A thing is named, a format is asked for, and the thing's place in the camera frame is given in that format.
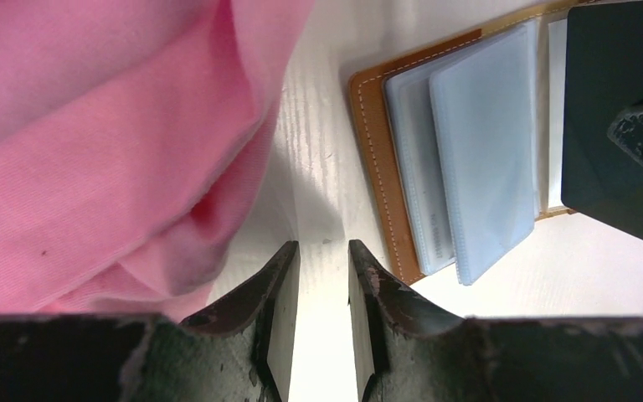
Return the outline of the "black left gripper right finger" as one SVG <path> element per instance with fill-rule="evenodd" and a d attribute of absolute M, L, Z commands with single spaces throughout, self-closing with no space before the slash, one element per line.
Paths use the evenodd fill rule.
<path fill-rule="evenodd" d="M 361 401 L 643 401 L 643 317 L 463 318 L 348 257 Z"/>

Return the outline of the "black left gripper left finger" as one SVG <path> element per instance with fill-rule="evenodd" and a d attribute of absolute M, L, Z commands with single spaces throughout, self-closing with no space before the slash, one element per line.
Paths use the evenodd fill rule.
<path fill-rule="evenodd" d="M 159 313 L 0 315 L 0 401 L 285 401 L 299 279 L 284 243 L 174 322 Z"/>

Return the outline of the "black credit card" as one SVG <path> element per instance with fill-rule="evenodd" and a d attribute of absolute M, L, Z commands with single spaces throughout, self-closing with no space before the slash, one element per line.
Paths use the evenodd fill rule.
<path fill-rule="evenodd" d="M 607 131 L 643 101 L 643 1 L 596 2 L 567 16 L 563 203 L 643 240 L 643 168 Z"/>

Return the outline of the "brown leather card holder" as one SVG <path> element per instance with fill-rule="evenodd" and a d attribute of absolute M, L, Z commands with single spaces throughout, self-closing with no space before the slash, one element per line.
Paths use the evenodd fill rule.
<path fill-rule="evenodd" d="M 568 12 L 553 1 L 357 72 L 348 94 L 393 274 L 469 286 L 561 200 Z"/>

